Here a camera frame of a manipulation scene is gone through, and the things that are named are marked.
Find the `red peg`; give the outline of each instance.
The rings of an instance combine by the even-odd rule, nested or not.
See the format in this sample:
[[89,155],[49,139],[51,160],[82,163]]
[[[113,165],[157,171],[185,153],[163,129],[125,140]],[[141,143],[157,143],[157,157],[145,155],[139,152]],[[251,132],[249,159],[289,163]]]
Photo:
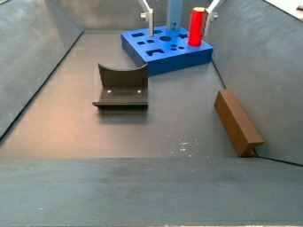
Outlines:
[[193,21],[190,28],[189,44],[191,46],[201,46],[203,42],[203,22],[205,22],[205,8],[195,7],[193,11]]

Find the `gray wall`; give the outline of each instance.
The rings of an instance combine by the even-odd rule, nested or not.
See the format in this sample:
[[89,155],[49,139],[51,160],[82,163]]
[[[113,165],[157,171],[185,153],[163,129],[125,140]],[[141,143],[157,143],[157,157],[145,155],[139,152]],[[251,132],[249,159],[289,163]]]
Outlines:
[[0,136],[83,29],[50,0],[0,5]]
[[[138,0],[57,0],[67,14],[87,30],[133,30],[147,27]],[[149,0],[155,11],[155,26],[166,25],[167,0]],[[183,26],[189,27],[191,9],[209,6],[210,0],[183,1]]]
[[262,0],[226,0],[214,62],[253,118],[267,158],[303,164],[303,23]]

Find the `rectangular hole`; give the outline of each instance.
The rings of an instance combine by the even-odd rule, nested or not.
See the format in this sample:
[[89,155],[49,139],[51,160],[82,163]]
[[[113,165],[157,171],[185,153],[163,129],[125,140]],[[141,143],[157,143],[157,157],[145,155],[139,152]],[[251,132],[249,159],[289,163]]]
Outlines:
[[145,36],[145,33],[135,33],[135,34],[131,34],[131,36],[134,37],[134,38],[137,38],[137,37],[141,37],[141,36]]

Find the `blue foam block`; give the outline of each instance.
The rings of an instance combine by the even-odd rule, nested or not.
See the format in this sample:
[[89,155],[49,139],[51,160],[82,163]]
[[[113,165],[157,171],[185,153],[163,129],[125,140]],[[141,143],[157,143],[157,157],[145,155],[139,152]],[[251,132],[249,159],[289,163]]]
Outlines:
[[121,34],[122,46],[137,66],[149,63],[149,76],[211,61],[214,47],[207,42],[199,47],[190,46],[189,31],[185,28],[169,31],[166,26],[157,27],[154,33],[154,37],[150,37],[149,28],[145,28]]

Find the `brown wooden plank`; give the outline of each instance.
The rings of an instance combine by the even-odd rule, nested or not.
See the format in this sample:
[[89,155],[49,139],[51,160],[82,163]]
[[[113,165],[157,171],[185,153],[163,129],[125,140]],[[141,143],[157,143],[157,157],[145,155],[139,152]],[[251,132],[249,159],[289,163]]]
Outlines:
[[239,157],[254,157],[253,148],[265,140],[231,90],[219,90],[214,107]]

